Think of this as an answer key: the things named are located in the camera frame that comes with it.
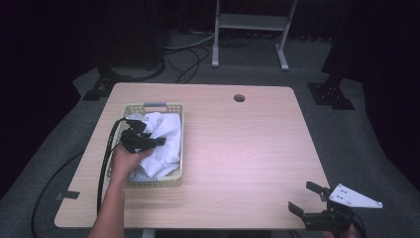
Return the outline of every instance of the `gray carpet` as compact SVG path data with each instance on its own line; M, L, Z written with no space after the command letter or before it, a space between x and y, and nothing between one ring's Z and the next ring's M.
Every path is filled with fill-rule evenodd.
M173 46L198 41L197 36L172 34ZM328 75L320 72L330 43L288 39L284 49L290 72L279 68L275 40L250 40L237 49L220 49L219 68L211 67L211 54L202 62L189 83L289 86L297 97L319 159L330 186L339 182L384 204L383 209L355 209L365 222L368 237L420 237L420 192L385 157L365 113L362 85L344 80L341 89L356 110L332 110L315 105L308 82L324 82ZM197 49L204 56L204 51ZM178 70L195 63L190 52L165 57ZM178 70L166 66L150 83L174 83ZM142 69L118 69L119 73L141 76ZM98 78L96 69L76 78L74 85L81 95L91 89ZM0 201L0 237L31 237L32 212L43 188L53 174L69 159L82 152L106 103L79 101L56 126L23 170L9 192ZM35 216L39 237L84 237L88 230L61 229L53 220L60 202L55 198L65 191L80 157L65 166L52 181L41 199ZM322 237L319 232L299 231L302 237ZM142 230L127 230L126 237L140 237ZM271 237L290 237L275 231Z

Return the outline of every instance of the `shelf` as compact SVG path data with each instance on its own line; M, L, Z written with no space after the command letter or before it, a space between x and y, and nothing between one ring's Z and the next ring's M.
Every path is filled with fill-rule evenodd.
M287 17L220 14L220 28L283 31Z

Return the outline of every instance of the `white cloth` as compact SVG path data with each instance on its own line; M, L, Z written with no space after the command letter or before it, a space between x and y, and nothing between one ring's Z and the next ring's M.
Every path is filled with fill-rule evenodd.
M146 114L145 133L152 133L151 138L165 137L163 146L157 146L154 152L141 160L140 166L131 177L160 178L179 167L181 145L181 123L176 113L153 112Z

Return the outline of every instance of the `white bracket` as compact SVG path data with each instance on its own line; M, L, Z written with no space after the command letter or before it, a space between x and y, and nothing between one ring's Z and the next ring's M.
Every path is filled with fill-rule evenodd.
M382 202L370 199L342 184L337 185L330 195L330 200L348 207L383 208Z

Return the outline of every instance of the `wooden table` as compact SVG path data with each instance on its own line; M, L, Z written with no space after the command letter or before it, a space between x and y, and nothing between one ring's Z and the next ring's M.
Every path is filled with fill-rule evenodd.
M93 225L111 128L126 105L152 101L184 105L181 186L127 188L126 227L301 229L288 201L305 212L326 208L305 188L329 185L291 88L118 83L68 189L80 195L63 200L58 227Z

